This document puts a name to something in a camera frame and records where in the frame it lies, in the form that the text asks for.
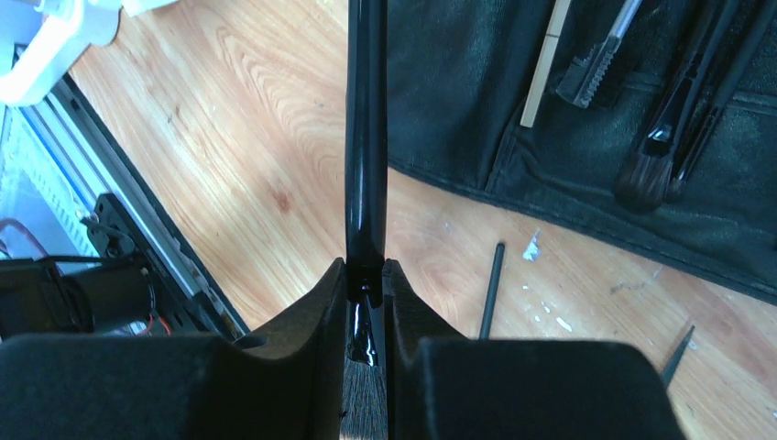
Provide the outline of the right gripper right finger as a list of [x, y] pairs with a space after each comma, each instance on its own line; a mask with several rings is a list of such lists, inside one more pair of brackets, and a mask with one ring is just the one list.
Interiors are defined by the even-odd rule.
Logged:
[[581, 339], [463, 336], [412, 289], [382, 273], [394, 364], [392, 439], [681, 439], [652, 363], [634, 346]]

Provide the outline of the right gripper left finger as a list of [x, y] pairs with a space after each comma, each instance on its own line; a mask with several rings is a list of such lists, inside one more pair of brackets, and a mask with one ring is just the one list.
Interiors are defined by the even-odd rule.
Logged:
[[231, 343], [212, 334], [20, 335], [1, 345], [4, 439], [335, 439], [345, 263]]

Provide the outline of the large black powder brush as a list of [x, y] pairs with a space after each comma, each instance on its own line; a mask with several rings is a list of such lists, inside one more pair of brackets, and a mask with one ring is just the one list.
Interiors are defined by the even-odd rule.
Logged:
[[385, 264], [388, 4], [348, 4], [345, 117], [347, 334], [341, 436], [388, 436]]

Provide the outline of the black comb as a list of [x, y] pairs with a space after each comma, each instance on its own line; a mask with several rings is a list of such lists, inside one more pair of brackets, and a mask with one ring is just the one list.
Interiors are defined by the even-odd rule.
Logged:
[[682, 362], [684, 352], [692, 341], [694, 332], [695, 325], [691, 324], [662, 368], [660, 377], [662, 380], [662, 385], [666, 390], [672, 383], [673, 377]]

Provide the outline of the black makeup brush roll case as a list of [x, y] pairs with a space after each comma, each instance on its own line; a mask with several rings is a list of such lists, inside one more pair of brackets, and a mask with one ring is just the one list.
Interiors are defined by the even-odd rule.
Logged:
[[613, 188], [699, 1], [647, 1], [604, 109], [548, 87], [520, 125], [553, 3], [392, 1], [388, 161], [446, 191], [539, 217], [754, 298], [776, 300], [776, 33], [770, 30], [681, 198], [650, 214]]

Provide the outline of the pink handle makeup brush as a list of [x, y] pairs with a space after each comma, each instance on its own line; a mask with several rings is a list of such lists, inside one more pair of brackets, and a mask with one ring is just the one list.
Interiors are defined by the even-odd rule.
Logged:
[[641, 0], [624, 1], [606, 37], [595, 44], [583, 59], [573, 59], [556, 87], [560, 98], [580, 108], [592, 104], [641, 3]]

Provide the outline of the slim black makeup brush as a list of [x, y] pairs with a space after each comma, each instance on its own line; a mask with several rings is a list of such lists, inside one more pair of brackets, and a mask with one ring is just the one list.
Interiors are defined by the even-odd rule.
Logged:
[[711, 149], [717, 127], [737, 94], [755, 88], [763, 79], [765, 89], [776, 90], [776, 3], [762, 1], [750, 22], [740, 31], [739, 40], [724, 59], [716, 62], [717, 76], [710, 80], [711, 94], [703, 111], [683, 143], [675, 151], [673, 170], [665, 200], [682, 197], [698, 161]]

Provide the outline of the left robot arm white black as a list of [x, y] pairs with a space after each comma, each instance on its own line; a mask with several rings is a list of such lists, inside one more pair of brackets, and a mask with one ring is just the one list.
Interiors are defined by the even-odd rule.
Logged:
[[153, 317], [150, 271], [133, 257], [48, 256], [1, 261], [1, 338], [94, 334]]

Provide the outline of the thin black makeup brush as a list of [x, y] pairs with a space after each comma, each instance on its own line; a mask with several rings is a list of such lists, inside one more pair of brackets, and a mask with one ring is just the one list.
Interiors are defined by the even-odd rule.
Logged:
[[505, 256], [506, 245], [504, 242], [497, 243], [492, 261], [487, 294], [484, 302], [484, 308], [481, 318], [481, 324], [478, 332], [480, 340], [486, 340], [490, 337], [493, 317], [496, 309], [498, 297], [498, 287], [500, 283], [501, 271]]

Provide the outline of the aluminium rail frame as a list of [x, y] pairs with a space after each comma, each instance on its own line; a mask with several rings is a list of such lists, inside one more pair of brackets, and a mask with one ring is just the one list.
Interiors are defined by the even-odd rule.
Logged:
[[115, 336], [248, 328], [102, 119], [70, 80], [1, 116], [1, 261], [81, 256], [144, 262], [158, 305]]

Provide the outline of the silver clothes rack frame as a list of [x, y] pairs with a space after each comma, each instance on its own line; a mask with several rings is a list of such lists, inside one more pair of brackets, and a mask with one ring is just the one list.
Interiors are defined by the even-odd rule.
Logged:
[[40, 103], [91, 46], [110, 44], [120, 13], [130, 17], [166, 0], [3, 1], [1, 104]]

